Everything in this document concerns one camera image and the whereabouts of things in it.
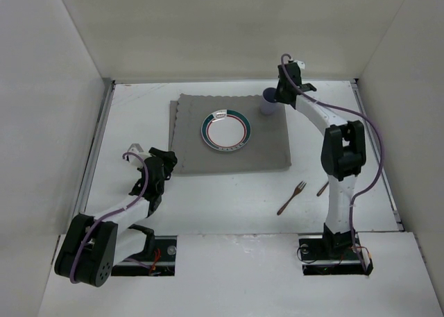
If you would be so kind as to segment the grey cloth placemat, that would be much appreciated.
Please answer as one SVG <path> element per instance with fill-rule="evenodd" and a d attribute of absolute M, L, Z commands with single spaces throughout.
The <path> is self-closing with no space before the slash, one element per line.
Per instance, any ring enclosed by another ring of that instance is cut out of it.
<path fill-rule="evenodd" d="M 291 166 L 283 104 L 264 114 L 260 95 L 181 94 L 170 102 L 169 148 L 176 175 L 281 171 Z"/>

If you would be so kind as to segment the white plate with green rim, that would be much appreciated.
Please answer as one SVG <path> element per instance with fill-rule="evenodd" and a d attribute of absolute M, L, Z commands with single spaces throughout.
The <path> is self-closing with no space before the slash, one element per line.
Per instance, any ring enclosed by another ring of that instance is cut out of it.
<path fill-rule="evenodd" d="M 217 110 L 202 122 L 200 134 L 213 150 L 233 152 L 243 148 L 251 137 L 249 120 L 236 110 Z"/>

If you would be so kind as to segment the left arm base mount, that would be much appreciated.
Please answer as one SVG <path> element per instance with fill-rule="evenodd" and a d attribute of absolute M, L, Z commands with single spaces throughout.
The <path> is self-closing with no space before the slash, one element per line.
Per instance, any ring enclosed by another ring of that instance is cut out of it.
<path fill-rule="evenodd" d="M 131 255 L 113 267 L 114 277 L 169 277 L 175 275 L 177 236 L 156 236 L 153 249 Z"/>

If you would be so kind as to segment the brown wooden fork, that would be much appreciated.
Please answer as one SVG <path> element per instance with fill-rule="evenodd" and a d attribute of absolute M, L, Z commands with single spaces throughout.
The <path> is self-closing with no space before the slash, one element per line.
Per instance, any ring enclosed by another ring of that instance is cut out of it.
<path fill-rule="evenodd" d="M 287 206 L 291 203 L 291 201 L 303 191 L 303 189 L 306 187 L 306 185 L 307 185 L 307 183 L 305 181 L 301 181 L 296 186 L 296 188 L 293 191 L 293 194 L 288 199 L 288 201 L 285 204 L 283 204 L 283 206 L 281 206 L 281 208 L 279 208 L 279 210 L 277 211 L 278 216 L 280 216 L 283 213 L 283 211 L 287 208 Z"/>

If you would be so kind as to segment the lilac plastic cup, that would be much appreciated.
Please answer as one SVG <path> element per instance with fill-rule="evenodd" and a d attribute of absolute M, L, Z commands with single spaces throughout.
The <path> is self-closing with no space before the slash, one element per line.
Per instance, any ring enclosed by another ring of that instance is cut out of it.
<path fill-rule="evenodd" d="M 278 102 L 275 100 L 276 88 L 268 87 L 262 92 L 262 99 L 259 106 L 260 112 L 264 115 L 271 115 L 277 109 Z"/>

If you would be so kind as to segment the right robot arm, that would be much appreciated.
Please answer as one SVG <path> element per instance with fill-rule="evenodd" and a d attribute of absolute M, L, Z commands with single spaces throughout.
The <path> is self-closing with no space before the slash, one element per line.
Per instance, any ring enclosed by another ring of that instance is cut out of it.
<path fill-rule="evenodd" d="M 304 94 L 297 62 L 281 62 L 278 73 L 275 101 L 291 105 L 323 136 L 321 165 L 330 186 L 329 206 L 322 238 L 308 243 L 307 249 L 315 254 L 315 259 L 336 259 L 344 256 L 356 239 L 352 197 L 357 176 L 366 163 L 364 125 L 359 120 L 345 120 L 336 112 L 336 107 Z"/>

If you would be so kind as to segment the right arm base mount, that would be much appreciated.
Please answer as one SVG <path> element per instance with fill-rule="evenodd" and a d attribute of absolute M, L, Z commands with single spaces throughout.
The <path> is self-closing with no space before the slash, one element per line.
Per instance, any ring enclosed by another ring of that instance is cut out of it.
<path fill-rule="evenodd" d="M 369 250 L 360 244 L 358 238 L 355 246 L 339 248 L 338 252 L 329 252 L 321 235 L 301 236 L 298 243 L 296 253 L 303 275 L 369 276 L 374 269 Z"/>

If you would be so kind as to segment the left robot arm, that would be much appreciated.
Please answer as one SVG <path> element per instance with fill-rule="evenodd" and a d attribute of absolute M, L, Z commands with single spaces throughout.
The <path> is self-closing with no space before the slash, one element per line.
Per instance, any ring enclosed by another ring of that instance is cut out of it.
<path fill-rule="evenodd" d="M 100 287 L 111 276 L 175 274 L 177 238 L 157 236 L 140 221 L 160 206 L 177 157 L 172 151 L 150 148 L 143 153 L 132 147 L 123 158 L 141 173 L 128 197 L 104 212 L 76 215 L 55 259 L 55 274 L 73 284 Z"/>

